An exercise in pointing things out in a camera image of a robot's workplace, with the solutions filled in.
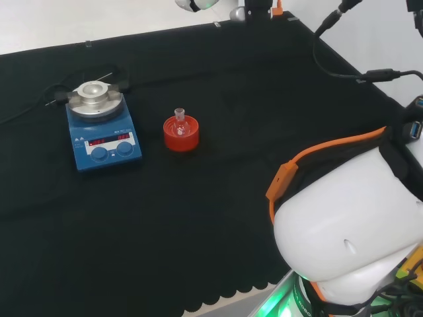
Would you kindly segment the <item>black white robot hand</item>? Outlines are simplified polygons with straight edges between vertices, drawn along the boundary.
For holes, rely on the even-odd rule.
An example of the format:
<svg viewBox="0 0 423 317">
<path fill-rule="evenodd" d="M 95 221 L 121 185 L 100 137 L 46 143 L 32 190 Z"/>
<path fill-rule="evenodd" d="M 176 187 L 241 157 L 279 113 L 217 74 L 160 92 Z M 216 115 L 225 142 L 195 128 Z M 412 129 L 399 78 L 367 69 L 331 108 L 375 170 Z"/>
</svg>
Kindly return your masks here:
<svg viewBox="0 0 423 317">
<path fill-rule="evenodd" d="M 176 0 L 176 5 L 185 11 L 197 13 L 212 8 L 219 0 Z M 255 18 L 271 18 L 273 1 L 237 1 L 229 13 L 229 19 L 246 22 Z"/>
</svg>

